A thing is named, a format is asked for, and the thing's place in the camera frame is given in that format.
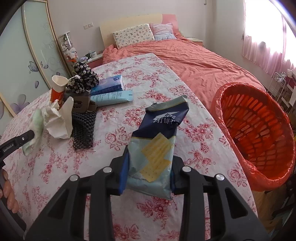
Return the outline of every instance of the wooden floor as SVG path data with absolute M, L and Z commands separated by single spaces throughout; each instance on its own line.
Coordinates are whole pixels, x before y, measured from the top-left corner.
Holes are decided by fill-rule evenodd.
M 258 218 L 263 223 L 268 232 L 276 225 L 282 222 L 281 218 L 272 219 L 273 211 L 281 208 L 285 201 L 286 186 L 273 190 L 267 194 L 264 192 L 253 191 L 253 196 L 256 203 Z

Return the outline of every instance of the white wall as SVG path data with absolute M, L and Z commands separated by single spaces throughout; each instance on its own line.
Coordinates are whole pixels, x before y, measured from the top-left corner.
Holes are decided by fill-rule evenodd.
M 241 55 L 244 32 L 243 0 L 207 0 L 207 48 L 250 71 L 266 88 L 271 77 Z
M 176 14 L 179 30 L 188 37 L 205 39 L 204 0 L 48 0 L 56 34 L 71 32 L 82 57 L 89 50 L 104 50 L 100 23 L 122 17 L 151 13 Z M 84 29 L 83 25 L 94 26 Z

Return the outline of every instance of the red plastic bag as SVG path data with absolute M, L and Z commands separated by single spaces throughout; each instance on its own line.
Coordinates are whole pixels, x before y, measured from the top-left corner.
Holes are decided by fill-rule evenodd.
M 212 101 L 210 113 L 228 139 L 254 191 L 283 185 L 295 162 L 295 142 L 286 113 L 254 86 L 228 83 Z

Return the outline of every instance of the floral tablecloth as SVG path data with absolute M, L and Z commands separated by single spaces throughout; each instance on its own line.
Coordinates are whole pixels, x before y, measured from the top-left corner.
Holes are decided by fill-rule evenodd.
M 99 108 L 91 149 L 75 152 L 72 138 L 54 139 L 45 130 L 40 146 L 28 157 L 20 148 L 4 160 L 28 228 L 70 175 L 93 175 L 123 154 L 132 132 L 141 124 L 145 107 L 183 94 L 188 96 L 189 112 L 178 127 L 174 154 L 201 174 L 224 174 L 256 212 L 248 181 L 228 141 L 199 99 L 164 62 L 151 53 L 111 62 L 94 71 L 100 78 L 121 74 L 124 89 L 133 90 L 134 101 Z M 21 111 L 7 126 L 1 143 L 27 131 L 29 117 L 36 108 L 47 104 L 49 95 L 50 92 L 43 94 Z M 86 239 L 89 199 L 88 196 Z M 111 197 L 111 205 L 117 240 L 178 240 L 182 195 L 165 200 L 125 190 L 123 195 Z M 208 239 L 210 217 L 206 198 L 205 217 Z

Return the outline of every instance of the silver bolt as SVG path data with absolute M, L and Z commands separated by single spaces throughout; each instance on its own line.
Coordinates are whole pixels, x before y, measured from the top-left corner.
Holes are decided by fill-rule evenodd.
M 112 168 L 111 167 L 104 167 L 103 172 L 110 173 L 110 172 L 112 172 Z
M 184 167 L 182 167 L 182 170 L 183 170 L 184 172 L 191 172 L 191 167 L 189 167 L 189 166 L 184 166 Z
M 222 174 L 217 174 L 216 175 L 217 180 L 219 181 L 223 181 L 225 179 L 225 177 Z
M 74 181 L 77 181 L 78 180 L 78 176 L 77 175 L 72 175 L 70 177 L 70 181 L 74 182 Z

